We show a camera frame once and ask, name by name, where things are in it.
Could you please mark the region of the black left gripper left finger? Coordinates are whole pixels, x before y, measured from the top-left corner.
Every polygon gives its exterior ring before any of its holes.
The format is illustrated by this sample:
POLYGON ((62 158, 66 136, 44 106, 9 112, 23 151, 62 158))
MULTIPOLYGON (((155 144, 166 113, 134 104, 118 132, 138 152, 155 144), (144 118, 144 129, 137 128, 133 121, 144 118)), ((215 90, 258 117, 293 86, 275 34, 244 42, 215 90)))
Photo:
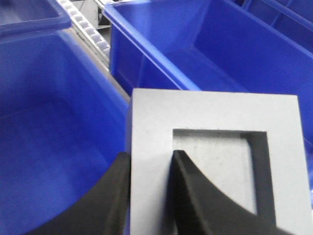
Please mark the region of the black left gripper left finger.
POLYGON ((121 235, 130 197, 131 156, 119 152, 93 188, 30 235, 121 235))

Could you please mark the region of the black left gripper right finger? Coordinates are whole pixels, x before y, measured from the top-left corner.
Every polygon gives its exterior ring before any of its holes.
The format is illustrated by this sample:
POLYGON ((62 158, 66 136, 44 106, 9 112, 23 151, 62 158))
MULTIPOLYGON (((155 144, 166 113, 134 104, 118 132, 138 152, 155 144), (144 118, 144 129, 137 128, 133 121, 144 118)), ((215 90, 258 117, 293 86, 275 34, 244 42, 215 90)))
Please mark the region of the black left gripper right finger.
POLYGON ((286 235, 220 191, 183 150, 172 155, 173 210, 180 235, 286 235))

